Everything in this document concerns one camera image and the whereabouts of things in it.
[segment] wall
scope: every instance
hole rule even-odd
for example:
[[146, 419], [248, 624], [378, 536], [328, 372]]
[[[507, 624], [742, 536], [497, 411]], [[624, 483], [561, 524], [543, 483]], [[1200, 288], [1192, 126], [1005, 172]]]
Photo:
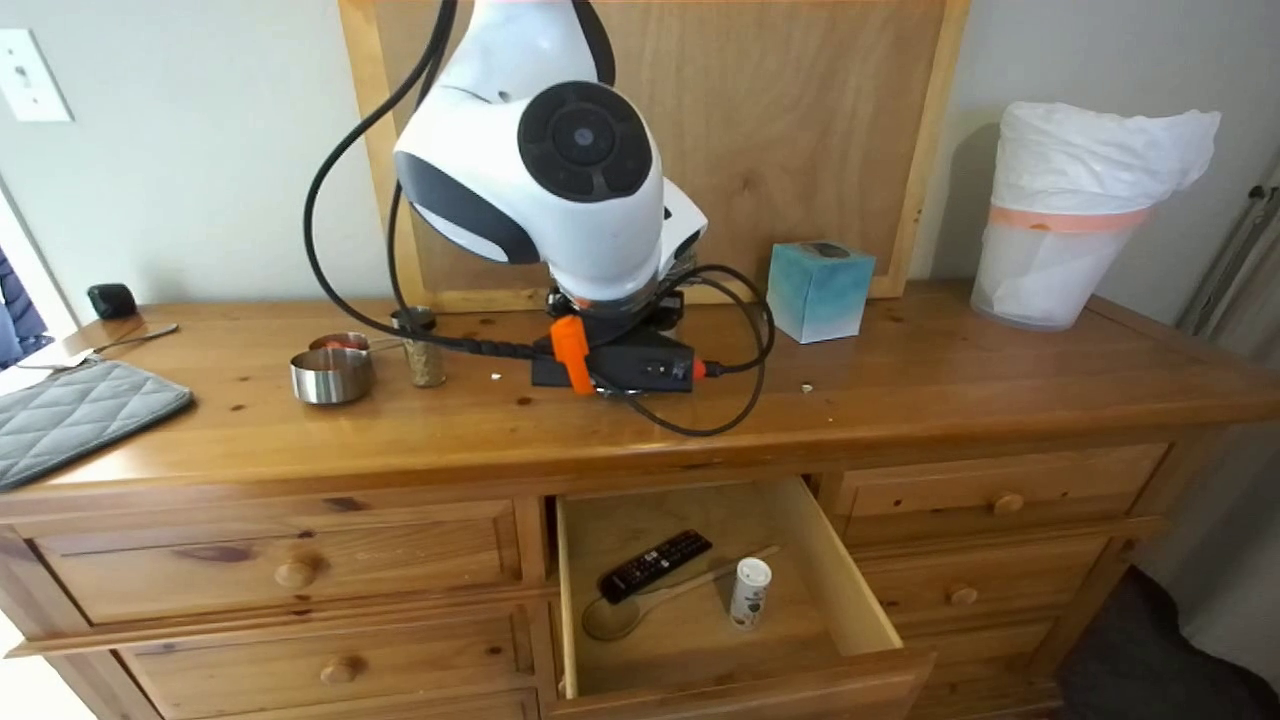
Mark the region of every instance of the wall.
[[[328, 0], [3, 0], [75, 126], [12, 126], [0, 181], [80, 316], [86, 288], [139, 301], [316, 295], [301, 254], [311, 167], [356, 126]], [[366, 151], [334, 181], [323, 257], [383, 291]]]
[[1216, 166], [1160, 206], [1106, 295], [1173, 321], [1280, 147], [1277, 0], [971, 0], [918, 275], [967, 275], [1008, 101], [1225, 112]]
[[[38, 30], [75, 112], [0, 112], [0, 175], [80, 313], [97, 281], [146, 301], [316, 295], [301, 202], [356, 119], [334, 0], [3, 0], [0, 23]], [[971, 272], [1008, 101], [1220, 109], [1213, 172], [1108, 275], [1167, 321], [1277, 151], [1277, 34], [1277, 0], [971, 0], [918, 275]], [[320, 224], [354, 291], [383, 291], [378, 216], [356, 155]]]

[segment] dresser drawer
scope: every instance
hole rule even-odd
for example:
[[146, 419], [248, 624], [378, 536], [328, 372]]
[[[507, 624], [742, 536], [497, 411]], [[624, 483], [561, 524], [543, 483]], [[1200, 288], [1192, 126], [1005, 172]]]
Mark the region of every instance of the dresser drawer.
[[[601, 642], [596, 580], [682, 527], [713, 539], [657, 586], [686, 594]], [[727, 569], [762, 550], [767, 610], [742, 627], [723, 611]], [[930, 676], [800, 480], [561, 500], [561, 660], [555, 715], [906, 715]]]
[[1121, 519], [1165, 445], [843, 471], [826, 506], [853, 550]]
[[932, 648], [937, 663], [912, 720], [988, 720], [988, 715], [1062, 715], [1062, 692], [1049, 676], [1028, 676], [1054, 620], [1025, 620], [967, 632], [918, 632], [910, 644]]
[[413, 695], [413, 702], [362, 702], [362, 706], [311, 706], [311, 707], [271, 707], [248, 714], [241, 720], [538, 720], [538, 692], [485, 692], [485, 695]]
[[211, 518], [115, 518], [102, 527], [38, 527], [31, 539], [105, 624], [541, 580], [538, 533], [520, 546], [538, 512], [538, 500], [429, 506], [368, 491]]
[[930, 556], [861, 556], [898, 624], [1065, 610], [1106, 553], [1106, 536]]
[[466, 615], [275, 627], [119, 648], [165, 715], [320, 714], [371, 702], [461, 702], [531, 692], [530, 615]]

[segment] open drawer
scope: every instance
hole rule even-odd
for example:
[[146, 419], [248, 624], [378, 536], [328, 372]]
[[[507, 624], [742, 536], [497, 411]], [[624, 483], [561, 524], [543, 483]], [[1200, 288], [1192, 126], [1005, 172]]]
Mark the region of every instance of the open drawer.
[[[596, 580], [695, 527], [713, 553], [663, 576], [663, 606], [618, 642], [589, 632]], [[561, 706], [553, 715], [910, 715], [930, 653], [906, 653], [870, 580], [800, 480], [561, 500]], [[733, 559], [774, 563], [767, 610], [742, 627]]]

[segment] orange clamp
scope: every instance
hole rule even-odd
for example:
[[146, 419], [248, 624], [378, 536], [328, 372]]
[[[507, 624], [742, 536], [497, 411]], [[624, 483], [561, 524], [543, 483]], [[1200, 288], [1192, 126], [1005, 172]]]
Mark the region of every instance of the orange clamp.
[[561, 362], [563, 377], [567, 377], [567, 389], [575, 396], [593, 396], [593, 372], [589, 372], [589, 324], [581, 316], [561, 316], [553, 324], [553, 358]]

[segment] dresser top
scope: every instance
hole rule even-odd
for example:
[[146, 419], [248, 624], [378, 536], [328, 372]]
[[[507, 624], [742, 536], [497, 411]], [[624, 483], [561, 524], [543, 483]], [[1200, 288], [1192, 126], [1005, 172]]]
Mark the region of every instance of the dresser top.
[[[1093, 306], [1074, 331], [967, 313], [960, 284], [879, 306], [861, 342], [791, 346], [767, 364], [756, 411], [723, 438], [671, 438], [622, 400], [531, 389], [530, 364], [445, 358], [445, 389], [409, 382], [406, 350], [371, 336], [378, 389], [350, 410], [303, 410], [289, 358], [311, 336], [362, 331], [328, 306], [165, 306], [175, 336], [119, 362], [195, 392], [195, 410], [105, 449], [53, 480], [0, 498], [0, 518], [139, 488], [257, 491], [323, 480], [530, 483], [531, 491], [651, 471], [767, 466], [875, 466], [930, 452], [1106, 445], [1277, 419], [1280, 377], [1189, 346], [1123, 310]], [[543, 316], [450, 316], [445, 331], [531, 342]], [[733, 310], [691, 310], [682, 342], [749, 354]], [[686, 425], [733, 418], [749, 377], [651, 396]]]

